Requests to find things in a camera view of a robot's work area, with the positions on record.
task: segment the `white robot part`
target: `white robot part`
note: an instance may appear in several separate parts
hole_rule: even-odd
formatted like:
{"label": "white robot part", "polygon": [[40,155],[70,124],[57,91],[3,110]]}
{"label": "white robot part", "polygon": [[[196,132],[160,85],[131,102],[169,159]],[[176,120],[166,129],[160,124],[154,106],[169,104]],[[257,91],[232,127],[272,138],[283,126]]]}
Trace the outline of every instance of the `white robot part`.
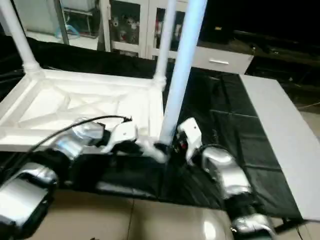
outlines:
{"label": "white robot part", "polygon": [[124,141],[135,141],[138,138],[138,128],[133,121],[127,121],[118,124],[111,132],[107,145],[101,150],[101,153],[109,153],[115,145]]}
{"label": "white robot part", "polygon": [[197,149],[202,146],[201,131],[194,117],[190,117],[181,123],[177,128],[178,135],[182,133],[186,136],[188,148],[186,151],[185,159],[188,164],[192,165],[192,157]]}

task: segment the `robotic leg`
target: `robotic leg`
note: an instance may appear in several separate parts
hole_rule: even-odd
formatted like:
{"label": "robotic leg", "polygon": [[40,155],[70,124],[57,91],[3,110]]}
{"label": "robotic leg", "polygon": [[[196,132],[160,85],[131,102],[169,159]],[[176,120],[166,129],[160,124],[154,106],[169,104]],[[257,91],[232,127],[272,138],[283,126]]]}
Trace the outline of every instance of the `robotic leg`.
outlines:
{"label": "robotic leg", "polygon": [[153,157],[159,163],[168,159],[166,146],[139,141],[137,127],[132,121],[118,124],[112,132],[103,124],[87,122],[75,126],[44,151],[29,156],[30,162],[22,166],[0,187],[0,239],[14,240],[31,237],[47,214],[53,193],[63,183],[87,146],[108,154],[114,147],[126,154],[126,147],[134,145],[136,152]]}
{"label": "robotic leg", "polygon": [[[187,144],[186,161],[193,165],[193,156],[202,147],[196,120],[187,119],[177,130],[179,141]],[[251,185],[236,159],[227,150],[213,146],[203,146],[199,154],[202,156],[200,167],[220,185],[234,238],[275,239],[275,231],[268,217],[258,212]]]}

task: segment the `beige floor tile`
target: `beige floor tile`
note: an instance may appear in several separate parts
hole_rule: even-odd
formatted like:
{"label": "beige floor tile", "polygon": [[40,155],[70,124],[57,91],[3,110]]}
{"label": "beige floor tile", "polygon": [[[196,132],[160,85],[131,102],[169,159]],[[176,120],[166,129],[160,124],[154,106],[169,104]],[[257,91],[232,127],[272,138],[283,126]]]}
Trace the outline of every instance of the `beige floor tile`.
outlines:
{"label": "beige floor tile", "polygon": [[133,200],[58,191],[31,240],[126,240]]}
{"label": "beige floor tile", "polygon": [[210,209],[134,200],[128,240],[229,239],[217,218]]}
{"label": "beige floor tile", "polygon": [[311,112],[300,112],[303,119],[306,121],[306,123],[309,125],[311,130],[316,136],[320,137],[320,114],[315,114]]}
{"label": "beige floor tile", "polygon": [[306,228],[308,229],[309,235],[312,240],[320,239],[320,223],[309,222],[306,224]]}
{"label": "beige floor tile", "polygon": [[226,239],[233,239],[232,232],[230,231],[231,221],[229,216],[225,211],[217,210],[216,212],[220,217],[220,221],[223,224],[223,229],[225,232]]}
{"label": "beige floor tile", "polygon": [[[271,221],[274,227],[277,227],[283,224],[283,221],[280,218],[271,218]],[[311,240],[308,229],[306,228],[305,225],[300,226],[299,231],[303,240]],[[278,239],[279,240],[301,240],[296,229],[292,229],[288,232],[278,235]]]}

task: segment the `black cable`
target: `black cable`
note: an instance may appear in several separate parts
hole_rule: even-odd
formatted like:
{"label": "black cable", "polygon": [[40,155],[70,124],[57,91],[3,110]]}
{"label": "black cable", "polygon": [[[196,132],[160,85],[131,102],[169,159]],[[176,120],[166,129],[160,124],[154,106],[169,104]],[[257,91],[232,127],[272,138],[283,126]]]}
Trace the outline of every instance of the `black cable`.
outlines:
{"label": "black cable", "polygon": [[301,236],[299,227],[296,228],[296,232],[298,233],[300,239],[301,239],[301,240],[304,240],[303,237]]}
{"label": "black cable", "polygon": [[103,115],[103,116],[97,116],[97,117],[93,117],[93,118],[89,118],[77,123],[74,123],[70,126],[67,126],[59,131],[54,132],[53,134],[49,135],[48,137],[46,137],[45,139],[43,139],[42,141],[40,141],[38,144],[34,145],[33,147],[31,147],[25,154],[23,154],[20,158],[17,159],[17,161],[14,163],[14,165],[8,170],[7,174],[4,177],[4,180],[8,180],[8,178],[11,177],[12,173],[19,168],[20,166],[23,166],[24,164],[27,163],[28,160],[28,156],[29,154],[33,153],[37,148],[39,148],[42,144],[44,144],[45,142],[49,141],[50,139],[54,138],[55,136],[66,132],[76,126],[82,125],[82,124],[86,124],[95,120],[100,120],[100,119],[110,119],[110,118],[117,118],[117,119],[123,119],[123,122],[129,122],[131,121],[130,118],[127,118],[125,116],[118,116],[118,115]]}

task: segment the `black cloth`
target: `black cloth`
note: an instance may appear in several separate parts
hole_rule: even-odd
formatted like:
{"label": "black cloth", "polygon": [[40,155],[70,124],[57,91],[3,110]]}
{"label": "black cloth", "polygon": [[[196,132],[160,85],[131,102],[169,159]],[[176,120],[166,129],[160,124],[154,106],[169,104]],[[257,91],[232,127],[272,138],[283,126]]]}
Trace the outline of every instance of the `black cloth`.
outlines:
{"label": "black cloth", "polygon": [[[156,62],[28,39],[43,68],[152,78]],[[0,37],[0,100],[23,77],[22,61],[10,37]],[[163,92],[166,104],[173,65],[167,68]],[[301,215],[281,167],[264,133],[246,90],[236,74],[192,68],[179,122],[194,117],[204,144],[219,143],[237,159],[247,174],[263,213],[280,218]],[[0,175],[12,165],[12,153],[1,152]],[[187,166],[173,153],[168,164],[148,157],[81,156],[65,188],[147,198],[190,206],[223,209],[219,186],[197,166]]]}

